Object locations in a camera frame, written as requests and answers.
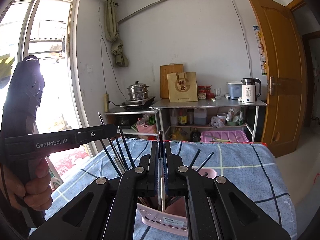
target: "cutting board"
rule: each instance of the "cutting board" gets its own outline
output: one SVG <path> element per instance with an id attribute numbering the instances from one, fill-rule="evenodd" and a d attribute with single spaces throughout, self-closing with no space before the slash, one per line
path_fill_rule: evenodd
<path id="1" fill-rule="evenodd" d="M 167 74 L 183 72 L 183 64 L 160 66 L 160 98 L 169 99 Z"/>

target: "door handle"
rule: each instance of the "door handle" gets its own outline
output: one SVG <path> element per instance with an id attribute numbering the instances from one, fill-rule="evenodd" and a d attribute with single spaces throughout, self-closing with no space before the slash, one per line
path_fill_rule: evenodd
<path id="1" fill-rule="evenodd" d="M 270 76 L 270 82 L 269 83 L 270 83 L 270 90 L 269 90 L 270 95 L 274 96 L 274 94 L 275 94 L 275 86 L 281 86 L 282 84 L 281 83 L 276 83 L 275 82 L 275 78 L 271 77 L 271 76 Z"/>

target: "electric kettle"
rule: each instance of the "electric kettle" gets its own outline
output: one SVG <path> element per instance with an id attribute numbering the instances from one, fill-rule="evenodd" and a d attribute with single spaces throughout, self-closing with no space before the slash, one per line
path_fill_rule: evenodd
<path id="1" fill-rule="evenodd" d="M 261 81 L 257 78 L 243 78 L 242 82 L 242 102 L 252 105 L 256 102 L 257 97 L 261 95 Z M 259 94 L 256 95 L 256 85 L 259 84 Z"/>

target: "white paper label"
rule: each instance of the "white paper label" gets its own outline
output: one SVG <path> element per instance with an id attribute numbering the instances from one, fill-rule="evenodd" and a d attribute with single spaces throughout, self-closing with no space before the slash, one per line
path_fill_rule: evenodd
<path id="1" fill-rule="evenodd" d="M 163 221 L 177 227 L 183 227 L 183 221 L 163 217 Z"/>

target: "human hand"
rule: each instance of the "human hand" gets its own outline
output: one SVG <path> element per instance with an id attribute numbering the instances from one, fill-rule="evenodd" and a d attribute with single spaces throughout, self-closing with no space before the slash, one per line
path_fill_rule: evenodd
<path id="1" fill-rule="evenodd" d="M 29 181 L 25 186 L 6 166 L 3 165 L 3 169 L 5 184 L 12 207 L 19 210 L 21 209 L 14 195 L 23 197 L 25 203 L 36 211 L 48 210 L 51 207 L 52 189 L 49 186 L 51 176 L 46 159 L 42 159 L 36 167 L 35 174 L 37 178 Z M 5 195 L 4 187 L 2 185 L 2 178 L 0 179 L 0 189 Z"/>

